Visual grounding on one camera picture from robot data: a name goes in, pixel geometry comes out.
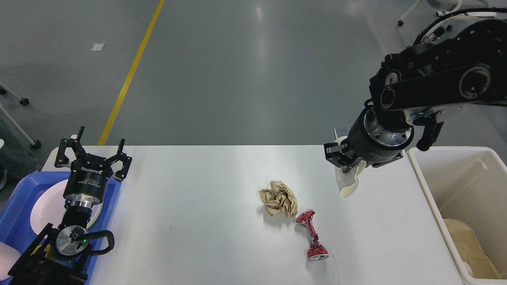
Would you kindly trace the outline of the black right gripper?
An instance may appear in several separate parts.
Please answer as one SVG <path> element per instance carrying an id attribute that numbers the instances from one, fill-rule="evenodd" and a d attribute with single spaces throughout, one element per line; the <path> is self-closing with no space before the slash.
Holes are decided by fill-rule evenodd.
<path id="1" fill-rule="evenodd" d="M 359 159 L 378 168 L 402 159 L 402 151 L 414 138 L 411 126 L 401 131 L 390 131 L 377 119 L 374 108 L 364 108 L 347 136 L 347 144 L 331 142 L 324 144 L 325 159 L 349 173 L 359 165 Z"/>

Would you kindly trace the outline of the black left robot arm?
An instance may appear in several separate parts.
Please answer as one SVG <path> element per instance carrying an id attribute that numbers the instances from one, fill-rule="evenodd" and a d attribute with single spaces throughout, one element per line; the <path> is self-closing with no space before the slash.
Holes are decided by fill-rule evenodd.
<path id="1" fill-rule="evenodd" d="M 94 206 L 103 204 L 109 180 L 123 181 L 132 157 L 124 152 L 125 139 L 109 158 L 87 153 L 81 144 L 83 132 L 81 126 L 75 138 L 62 139 L 55 158 L 56 168 L 70 169 L 62 220 L 57 227 L 45 225 L 12 265 L 11 285 L 83 285 L 86 262 L 114 248 L 111 231 L 91 232 L 88 225 Z"/>

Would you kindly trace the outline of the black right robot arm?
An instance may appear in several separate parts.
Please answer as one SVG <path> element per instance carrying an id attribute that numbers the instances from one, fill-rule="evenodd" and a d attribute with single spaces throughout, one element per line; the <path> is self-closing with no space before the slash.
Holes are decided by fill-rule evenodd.
<path id="1" fill-rule="evenodd" d="M 506 13 L 506 8 L 469 8 L 441 16 L 400 53 L 385 56 L 370 79 L 370 99 L 344 139 L 324 145 L 325 159 L 343 173 L 365 162 L 377 168 L 403 157 L 414 138 L 427 151 L 437 140 L 448 109 L 465 104 L 506 106 L 505 19 L 489 18 L 440 43 L 440 23 L 471 12 Z"/>

